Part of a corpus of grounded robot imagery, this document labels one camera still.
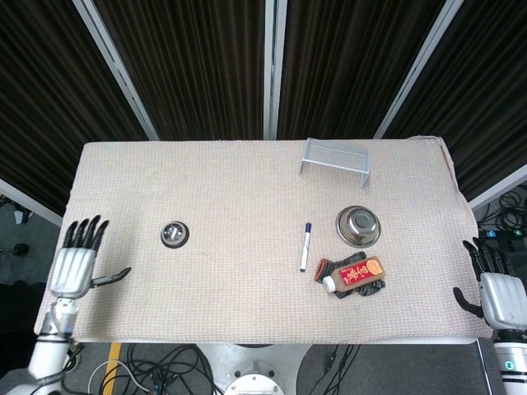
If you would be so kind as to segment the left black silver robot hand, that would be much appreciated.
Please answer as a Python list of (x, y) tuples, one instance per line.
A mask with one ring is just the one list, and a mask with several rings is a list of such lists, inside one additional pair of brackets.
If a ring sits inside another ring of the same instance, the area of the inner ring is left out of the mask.
[(54, 258), (49, 290), (58, 298), (77, 300), (90, 289), (122, 281), (131, 271), (125, 267), (120, 272), (93, 277), (96, 257), (109, 221), (101, 216), (74, 221), (66, 230), (62, 248)]

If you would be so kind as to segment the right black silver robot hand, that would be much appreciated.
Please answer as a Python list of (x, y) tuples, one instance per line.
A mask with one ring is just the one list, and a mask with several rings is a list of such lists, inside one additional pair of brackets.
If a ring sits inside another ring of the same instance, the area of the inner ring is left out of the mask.
[(500, 249), (483, 240), (465, 240), (473, 272), (478, 283), (480, 304), (469, 303), (462, 290), (453, 289), (459, 307), (485, 320), (495, 331), (526, 331), (526, 288), (515, 274), (511, 261)]

